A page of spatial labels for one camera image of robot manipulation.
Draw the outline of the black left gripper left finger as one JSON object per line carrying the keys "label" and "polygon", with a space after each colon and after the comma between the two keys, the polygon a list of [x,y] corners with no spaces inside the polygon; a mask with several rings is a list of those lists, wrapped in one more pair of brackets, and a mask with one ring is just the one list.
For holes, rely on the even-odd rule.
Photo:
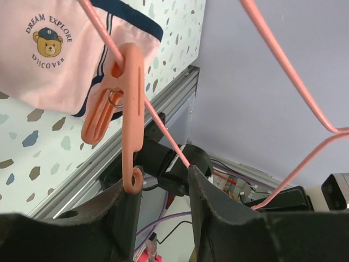
{"label": "black left gripper left finger", "polygon": [[1,215],[1,261],[132,261],[141,193],[118,181],[57,218]]}

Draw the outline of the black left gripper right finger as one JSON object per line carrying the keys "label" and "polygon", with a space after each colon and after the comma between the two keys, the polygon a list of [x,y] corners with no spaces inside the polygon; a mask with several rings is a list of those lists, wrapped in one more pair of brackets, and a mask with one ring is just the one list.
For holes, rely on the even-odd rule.
{"label": "black left gripper right finger", "polygon": [[348,213],[260,213],[188,170],[198,261],[348,261]]}

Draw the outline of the pink clothes clip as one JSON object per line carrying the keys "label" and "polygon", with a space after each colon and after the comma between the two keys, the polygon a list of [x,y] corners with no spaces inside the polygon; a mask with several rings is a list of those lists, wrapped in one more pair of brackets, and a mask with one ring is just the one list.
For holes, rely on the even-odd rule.
{"label": "pink clothes clip", "polygon": [[145,124],[145,75],[142,50],[134,43],[120,46],[124,68],[113,63],[96,97],[86,110],[81,138],[91,145],[102,141],[112,116],[122,114],[122,179],[127,193],[142,190],[143,175],[134,167],[134,153],[143,146]]}

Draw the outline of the pink underwear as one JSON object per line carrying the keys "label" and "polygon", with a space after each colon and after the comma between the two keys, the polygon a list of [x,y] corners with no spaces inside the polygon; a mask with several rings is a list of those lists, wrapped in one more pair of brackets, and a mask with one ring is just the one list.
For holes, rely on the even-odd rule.
{"label": "pink underwear", "polygon": [[78,1],[1,1],[1,92],[82,117],[113,61]]}

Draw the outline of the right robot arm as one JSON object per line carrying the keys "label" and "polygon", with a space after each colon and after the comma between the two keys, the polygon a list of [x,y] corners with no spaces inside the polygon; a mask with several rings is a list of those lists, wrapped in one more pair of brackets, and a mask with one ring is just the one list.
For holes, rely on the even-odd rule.
{"label": "right robot arm", "polygon": [[[169,193],[183,197],[189,195],[188,168],[183,164],[177,152],[160,143],[164,134],[154,121],[144,131],[142,149],[135,153],[134,164],[143,167],[145,173],[158,180],[160,188]],[[179,145],[179,149],[205,177],[210,177],[213,164],[209,155],[201,148],[191,145]],[[261,212],[312,211],[314,208],[305,190],[293,187],[282,191]]]}

